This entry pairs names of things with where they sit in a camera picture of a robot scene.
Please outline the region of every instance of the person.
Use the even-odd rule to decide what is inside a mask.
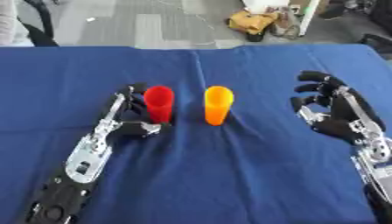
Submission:
[[[18,21],[16,0],[0,0],[0,46],[34,46]]]
[[[24,0],[34,7],[45,32],[19,21],[18,0],[0,0],[0,46],[58,46],[53,40],[53,25],[49,10],[42,0]]]

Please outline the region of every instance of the gray floor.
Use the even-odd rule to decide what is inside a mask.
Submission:
[[[135,46],[145,49],[214,49],[248,45],[223,20],[243,5],[240,0],[46,0],[55,39],[63,46]],[[41,26],[37,13],[19,5],[24,22]],[[365,32],[382,33],[358,14],[324,21],[315,18],[294,43],[353,43]],[[288,43],[270,35],[262,44]]]

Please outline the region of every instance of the robotic arm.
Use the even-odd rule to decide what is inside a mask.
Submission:
[[[122,121],[126,111],[143,113],[145,106],[135,94],[144,90],[144,84],[129,85],[110,98],[98,125],[78,142],[66,162],[34,196],[21,224],[76,223],[112,154],[111,138],[147,137],[169,127],[164,123]]]
[[[355,146],[351,159],[369,205],[379,223],[392,223],[392,140],[384,135],[384,123],[360,94],[330,74],[304,71],[298,79],[316,83],[297,87],[296,92],[318,94],[291,98],[294,111],[314,131]],[[331,112],[315,113],[307,106],[312,103]]]

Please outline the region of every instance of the screw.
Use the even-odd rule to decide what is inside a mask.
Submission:
[[[55,178],[55,179],[54,179],[54,183],[56,183],[56,184],[61,183],[61,178]]]

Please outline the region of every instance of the table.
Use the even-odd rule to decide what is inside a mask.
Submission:
[[[312,132],[289,98],[301,70],[340,77],[392,123],[392,71],[363,45],[0,49],[0,223],[14,223],[118,88],[147,81],[176,93],[176,126],[123,139],[80,223],[373,223],[347,144]],[[235,103],[203,121],[205,88]]]

